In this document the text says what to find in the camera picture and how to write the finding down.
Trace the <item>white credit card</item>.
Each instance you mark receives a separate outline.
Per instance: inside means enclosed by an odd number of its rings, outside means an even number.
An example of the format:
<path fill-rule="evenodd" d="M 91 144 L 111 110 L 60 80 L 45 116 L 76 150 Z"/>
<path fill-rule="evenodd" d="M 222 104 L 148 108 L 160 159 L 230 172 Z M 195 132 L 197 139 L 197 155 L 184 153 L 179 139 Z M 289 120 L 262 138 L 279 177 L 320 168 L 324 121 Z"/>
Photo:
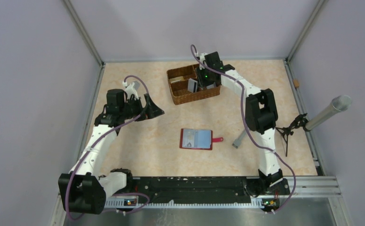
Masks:
<path fill-rule="evenodd" d="M 198 131 L 194 129 L 184 129 L 182 132 L 182 147 L 196 148 L 197 147 Z"/>

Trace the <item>red leather card holder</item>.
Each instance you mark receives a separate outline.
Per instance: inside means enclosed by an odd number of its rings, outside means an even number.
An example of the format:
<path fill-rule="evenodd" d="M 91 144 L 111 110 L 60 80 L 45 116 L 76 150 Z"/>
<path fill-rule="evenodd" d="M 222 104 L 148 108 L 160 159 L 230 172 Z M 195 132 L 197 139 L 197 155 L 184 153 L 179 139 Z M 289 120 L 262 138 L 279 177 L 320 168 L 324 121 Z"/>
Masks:
<path fill-rule="evenodd" d="M 197 129 L 197 147 L 196 148 L 183 148 L 182 147 L 182 137 L 183 130 L 181 129 L 180 133 L 180 143 L 179 148 L 181 149 L 192 149 L 192 150 L 212 150 L 213 143 L 220 143 L 224 141 L 223 137 L 213 137 L 213 131 L 208 129 Z"/>

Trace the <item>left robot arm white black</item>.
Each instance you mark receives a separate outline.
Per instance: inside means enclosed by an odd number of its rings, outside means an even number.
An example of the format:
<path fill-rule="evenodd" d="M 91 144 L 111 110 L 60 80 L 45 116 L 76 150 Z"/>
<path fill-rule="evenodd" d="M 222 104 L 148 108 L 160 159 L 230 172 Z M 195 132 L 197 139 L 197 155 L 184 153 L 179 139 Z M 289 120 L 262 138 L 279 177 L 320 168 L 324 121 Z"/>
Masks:
<path fill-rule="evenodd" d="M 164 115 L 148 93 L 145 105 L 135 91 L 111 89 L 106 94 L 103 111 L 95 118 L 89 142 L 69 173 L 58 179 L 63 208 L 67 214 L 100 214 L 108 198 L 120 191 L 129 194 L 134 182 L 129 170 L 117 169 L 101 178 L 99 171 L 111 144 L 120 129 L 132 122 L 144 121 Z"/>

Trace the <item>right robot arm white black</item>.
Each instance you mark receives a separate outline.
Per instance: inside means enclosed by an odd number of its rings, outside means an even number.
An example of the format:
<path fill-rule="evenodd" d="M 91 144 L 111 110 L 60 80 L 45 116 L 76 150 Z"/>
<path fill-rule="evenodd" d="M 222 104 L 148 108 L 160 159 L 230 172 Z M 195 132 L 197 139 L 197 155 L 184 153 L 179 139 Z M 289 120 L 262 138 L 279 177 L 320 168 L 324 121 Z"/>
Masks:
<path fill-rule="evenodd" d="M 215 83 L 224 86 L 240 96 L 241 117 L 245 132 L 259 153 L 259 179 L 254 188 L 246 191 L 252 197 L 261 193 L 271 194 L 283 180 L 278 163 L 275 132 L 278 112 L 274 93 L 271 89 L 261 89 L 242 77 L 232 65 L 225 65 L 218 52 L 199 54 L 192 49 L 199 64 L 196 69 L 202 87 Z"/>

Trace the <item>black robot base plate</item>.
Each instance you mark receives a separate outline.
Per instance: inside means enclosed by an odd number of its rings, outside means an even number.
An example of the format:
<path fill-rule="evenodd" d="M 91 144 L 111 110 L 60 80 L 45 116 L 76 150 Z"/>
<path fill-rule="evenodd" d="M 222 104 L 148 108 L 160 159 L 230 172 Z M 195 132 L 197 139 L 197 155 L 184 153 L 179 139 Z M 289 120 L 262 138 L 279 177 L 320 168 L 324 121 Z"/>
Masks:
<path fill-rule="evenodd" d="M 288 181 L 267 187 L 259 177 L 140 177 L 130 178 L 118 193 L 142 193 L 150 203 L 249 203 L 262 195 L 279 198 L 290 194 Z"/>

